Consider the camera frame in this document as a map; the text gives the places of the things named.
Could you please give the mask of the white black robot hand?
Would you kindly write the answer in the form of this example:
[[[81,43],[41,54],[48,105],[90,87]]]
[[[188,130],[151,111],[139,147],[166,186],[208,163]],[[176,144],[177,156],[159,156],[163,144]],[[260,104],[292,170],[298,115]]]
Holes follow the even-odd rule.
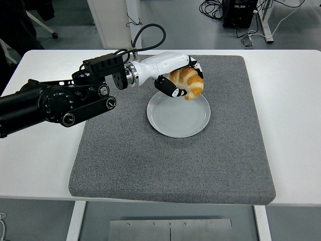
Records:
[[[133,80],[131,86],[141,86],[149,78],[154,85],[169,97],[192,100],[204,89],[203,72],[198,61],[189,55],[164,52],[140,62],[132,61]]]

